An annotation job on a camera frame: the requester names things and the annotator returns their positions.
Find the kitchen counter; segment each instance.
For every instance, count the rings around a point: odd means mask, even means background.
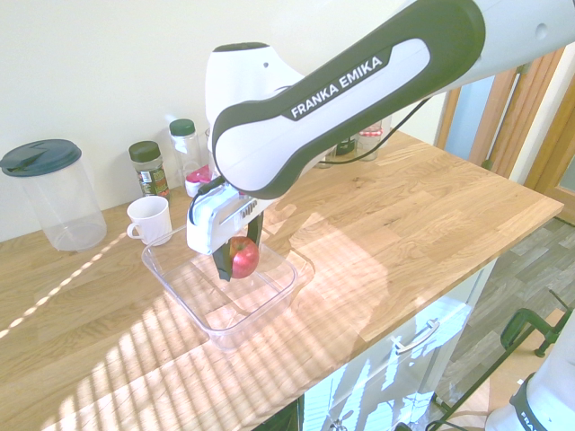
[[[174,227],[189,204],[176,189]],[[376,161],[313,169],[266,210],[266,244],[312,270],[224,353],[142,263],[127,206],[104,211],[90,251],[42,232],[0,243],[0,428],[253,429],[562,209],[397,133]]]

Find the white cabinet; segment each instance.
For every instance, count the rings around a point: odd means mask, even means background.
[[[494,263],[306,392],[304,431],[385,431],[419,419]]]

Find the green jar lid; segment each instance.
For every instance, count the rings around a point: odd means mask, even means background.
[[[160,157],[160,147],[154,141],[136,142],[129,148],[129,158],[134,162],[151,162]]]
[[[170,123],[172,136],[189,136],[196,131],[196,126],[191,119],[176,119]]]
[[[37,177],[66,168],[82,151],[65,139],[45,139],[14,148],[2,160],[2,172],[10,177]]]

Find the drawer handle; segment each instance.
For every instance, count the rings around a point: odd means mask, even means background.
[[[415,341],[414,343],[411,343],[408,346],[404,346],[399,341],[395,341],[395,348],[397,350],[397,355],[403,355],[404,353],[407,353],[407,352],[415,349],[420,344],[424,343],[429,337],[431,337],[435,333],[436,330],[439,329],[440,324],[441,324],[441,322],[438,321],[437,319],[428,320],[429,332],[427,334],[425,334],[422,339],[419,339],[419,340]]]

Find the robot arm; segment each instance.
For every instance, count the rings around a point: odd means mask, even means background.
[[[306,77],[261,43],[217,48],[208,146],[226,184],[190,210],[188,245],[213,253],[359,130],[574,40],[575,0],[417,0]]]

